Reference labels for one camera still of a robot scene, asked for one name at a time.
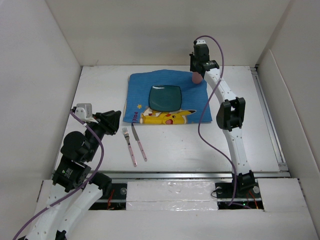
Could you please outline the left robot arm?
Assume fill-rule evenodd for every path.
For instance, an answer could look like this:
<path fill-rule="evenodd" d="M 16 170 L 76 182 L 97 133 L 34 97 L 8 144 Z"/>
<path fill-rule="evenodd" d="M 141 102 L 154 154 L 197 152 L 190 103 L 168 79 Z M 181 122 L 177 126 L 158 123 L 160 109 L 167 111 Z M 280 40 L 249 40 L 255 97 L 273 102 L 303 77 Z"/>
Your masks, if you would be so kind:
<path fill-rule="evenodd" d="M 100 158 L 104 158 L 102 139 L 117 133 L 121 111 L 92 114 L 84 106 L 77 106 L 69 113 L 86 130 L 65 136 L 46 206 L 25 223 L 30 230 L 22 237 L 24 240 L 69 239 L 90 207 L 112 194 L 112 179 L 99 172 L 99 166 L 91 170 L 87 163 L 93 160 L 97 150 L 101 151 Z"/>

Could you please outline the pink handled knife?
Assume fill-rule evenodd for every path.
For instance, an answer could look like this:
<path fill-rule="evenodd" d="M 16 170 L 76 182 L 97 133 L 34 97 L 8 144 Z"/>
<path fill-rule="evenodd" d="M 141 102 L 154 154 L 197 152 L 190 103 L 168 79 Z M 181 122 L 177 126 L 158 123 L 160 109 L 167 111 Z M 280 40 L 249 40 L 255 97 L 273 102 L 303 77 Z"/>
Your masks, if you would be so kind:
<path fill-rule="evenodd" d="M 141 152 L 141 154 L 142 154 L 142 156 L 143 156 L 143 159 L 144 159 L 145 162 L 147 162 L 147 161 L 148 161 L 148 158 L 147 158 L 147 156 L 146 156 L 146 153 L 145 153 L 145 151 L 144 151 L 144 149 L 143 149 L 142 143 L 141 143 L 141 141 L 140 141 L 140 139 L 139 139 L 139 136 L 138 136 L 138 134 L 137 134 L 137 131 L 136 131 L 135 126 L 134 126 L 133 123 L 131 123 L 131 130 L 132 130 L 132 133 L 133 133 L 133 137 L 134 137 L 134 139 L 136 140 L 136 142 L 137 142 L 137 144 L 138 144 L 138 147 L 139 147 L 139 149 L 140 149 L 140 152 Z"/>

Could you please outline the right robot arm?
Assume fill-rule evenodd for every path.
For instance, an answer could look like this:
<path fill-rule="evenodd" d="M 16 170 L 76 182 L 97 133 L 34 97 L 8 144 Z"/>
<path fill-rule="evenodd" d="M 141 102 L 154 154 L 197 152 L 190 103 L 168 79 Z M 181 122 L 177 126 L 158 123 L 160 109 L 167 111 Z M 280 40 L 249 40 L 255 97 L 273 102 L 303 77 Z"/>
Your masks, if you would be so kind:
<path fill-rule="evenodd" d="M 243 97 L 236 96 L 228 86 L 223 78 L 223 67 L 210 60 L 209 47 L 203 39 L 193 42 L 190 71 L 200 74 L 218 99 L 220 107 L 216 122 L 223 131 L 229 147 L 232 161 L 231 191 L 235 196 L 243 197 L 256 185 L 242 136 L 246 101 Z"/>

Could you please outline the dark green square plate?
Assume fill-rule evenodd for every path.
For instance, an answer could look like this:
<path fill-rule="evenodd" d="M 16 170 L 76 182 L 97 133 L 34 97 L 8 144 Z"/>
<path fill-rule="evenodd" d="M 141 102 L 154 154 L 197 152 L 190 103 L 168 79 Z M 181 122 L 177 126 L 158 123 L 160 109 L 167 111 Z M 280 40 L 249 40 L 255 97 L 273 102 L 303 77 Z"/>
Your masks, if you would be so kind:
<path fill-rule="evenodd" d="M 158 112 L 178 111 L 182 105 L 182 91 L 175 85 L 153 85 L 149 92 L 149 107 Z"/>

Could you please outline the pink handled fork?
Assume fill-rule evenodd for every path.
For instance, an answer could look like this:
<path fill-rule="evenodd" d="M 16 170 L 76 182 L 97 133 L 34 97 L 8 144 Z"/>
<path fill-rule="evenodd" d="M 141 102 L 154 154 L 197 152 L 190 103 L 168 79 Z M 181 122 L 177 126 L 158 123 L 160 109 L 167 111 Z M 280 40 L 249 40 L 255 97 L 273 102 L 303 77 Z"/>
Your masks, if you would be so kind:
<path fill-rule="evenodd" d="M 138 164 L 137 164 L 137 161 L 135 159 L 134 152 L 133 152 L 133 149 L 132 149 L 132 146 L 131 146 L 129 132 L 128 132 L 126 127 L 124 127 L 122 129 L 122 132 L 123 132 L 123 136 L 124 136 L 124 138 L 126 140 L 126 143 L 127 143 L 127 147 L 128 147 L 128 150 L 129 150 L 129 154 L 130 154 L 131 160 L 132 160 L 132 164 L 133 164 L 134 167 L 137 167 Z"/>

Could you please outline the pink plastic cup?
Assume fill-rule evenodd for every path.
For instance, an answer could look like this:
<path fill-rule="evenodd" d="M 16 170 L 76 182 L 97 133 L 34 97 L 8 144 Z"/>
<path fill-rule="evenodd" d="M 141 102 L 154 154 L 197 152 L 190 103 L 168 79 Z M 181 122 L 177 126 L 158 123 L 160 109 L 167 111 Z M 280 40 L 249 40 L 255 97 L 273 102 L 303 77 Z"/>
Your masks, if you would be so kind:
<path fill-rule="evenodd" d="M 192 82 L 194 84 L 200 84 L 203 80 L 203 77 L 198 72 L 192 73 Z"/>

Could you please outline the blue Pikachu placemat cloth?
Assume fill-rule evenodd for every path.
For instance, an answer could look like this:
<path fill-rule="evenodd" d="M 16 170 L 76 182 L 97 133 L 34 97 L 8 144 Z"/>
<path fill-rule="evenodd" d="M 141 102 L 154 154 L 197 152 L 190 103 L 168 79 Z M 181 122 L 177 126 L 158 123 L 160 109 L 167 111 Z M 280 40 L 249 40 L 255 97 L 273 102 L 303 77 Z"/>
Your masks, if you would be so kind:
<path fill-rule="evenodd" d="M 179 70 L 134 73 L 128 78 L 123 121 L 144 125 L 184 125 L 211 122 L 207 83 Z"/>

